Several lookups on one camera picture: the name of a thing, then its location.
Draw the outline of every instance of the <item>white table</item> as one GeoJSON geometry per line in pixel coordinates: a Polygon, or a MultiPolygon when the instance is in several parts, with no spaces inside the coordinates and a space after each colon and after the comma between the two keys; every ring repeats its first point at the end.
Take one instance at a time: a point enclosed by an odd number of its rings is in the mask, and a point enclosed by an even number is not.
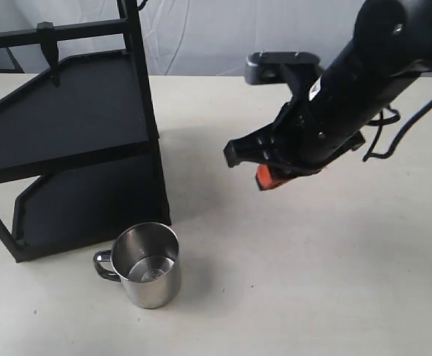
{"type": "MultiPolygon", "coordinates": [[[[29,78],[0,75],[0,97],[29,78]]],[[[432,114],[391,160],[363,164],[366,146],[259,193],[256,166],[228,169],[222,150],[272,121],[286,87],[191,77],[151,86],[180,294],[163,309],[132,306],[92,266],[111,243],[18,265],[0,243],[1,356],[432,355],[432,114]]],[[[395,106],[407,118],[431,97],[422,79],[395,106]]],[[[8,224],[29,181],[0,185],[8,224]]]]}

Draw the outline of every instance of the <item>metal cup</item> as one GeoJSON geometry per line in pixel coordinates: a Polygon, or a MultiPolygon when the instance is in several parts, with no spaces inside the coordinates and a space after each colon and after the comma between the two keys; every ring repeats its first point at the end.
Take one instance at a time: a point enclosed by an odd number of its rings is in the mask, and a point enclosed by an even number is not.
{"type": "Polygon", "coordinates": [[[177,235],[158,222],[144,222],[124,231],[111,250],[94,255],[100,277],[121,282],[133,304],[155,309],[176,297],[181,286],[177,235]],[[110,262],[114,271],[101,266],[110,262]]]}

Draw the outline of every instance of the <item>wall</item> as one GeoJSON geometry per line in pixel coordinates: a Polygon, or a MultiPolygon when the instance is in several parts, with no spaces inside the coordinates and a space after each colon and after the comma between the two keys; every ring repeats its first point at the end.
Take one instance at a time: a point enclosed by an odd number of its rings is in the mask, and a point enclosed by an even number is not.
{"type": "MultiPolygon", "coordinates": [[[[350,39],[363,0],[149,0],[142,12],[153,74],[240,75],[247,54],[305,50],[326,65],[350,39]]],[[[0,0],[0,31],[117,17],[114,0],[0,0]]],[[[63,42],[62,56],[122,47],[116,36],[63,42]]],[[[27,71],[39,49],[13,50],[27,71]]]]}

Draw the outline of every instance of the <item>black clip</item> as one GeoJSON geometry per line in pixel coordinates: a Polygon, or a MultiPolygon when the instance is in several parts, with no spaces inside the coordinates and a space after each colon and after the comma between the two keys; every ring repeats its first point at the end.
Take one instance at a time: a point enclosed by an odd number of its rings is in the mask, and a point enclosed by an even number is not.
{"type": "Polygon", "coordinates": [[[51,81],[55,87],[59,87],[61,84],[58,71],[59,48],[53,22],[39,23],[36,26],[36,33],[38,34],[43,56],[45,56],[46,62],[48,62],[51,68],[51,81]]]}

